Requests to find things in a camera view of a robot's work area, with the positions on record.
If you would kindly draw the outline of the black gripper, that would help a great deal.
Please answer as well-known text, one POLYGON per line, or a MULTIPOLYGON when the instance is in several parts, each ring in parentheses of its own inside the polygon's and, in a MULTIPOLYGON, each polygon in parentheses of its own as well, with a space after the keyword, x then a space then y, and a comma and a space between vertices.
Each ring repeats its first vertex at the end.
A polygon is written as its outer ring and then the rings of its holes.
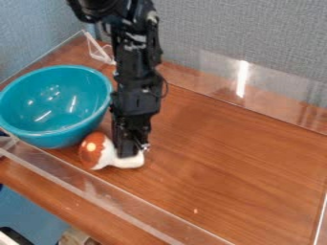
POLYGON ((113 78, 117 87, 111 94, 112 142, 117 157, 127 158, 149 148, 151 119, 161 110, 164 78, 113 78))

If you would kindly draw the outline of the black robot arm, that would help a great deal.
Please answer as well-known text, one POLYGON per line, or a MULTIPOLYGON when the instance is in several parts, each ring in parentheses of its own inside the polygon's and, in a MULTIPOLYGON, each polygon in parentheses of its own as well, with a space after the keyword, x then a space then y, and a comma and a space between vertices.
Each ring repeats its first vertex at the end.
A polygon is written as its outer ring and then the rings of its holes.
POLYGON ((66 0, 78 21, 101 24, 111 38, 117 83, 111 94, 112 142, 121 158, 149 147, 151 118, 160 113, 167 81, 152 0, 66 0))

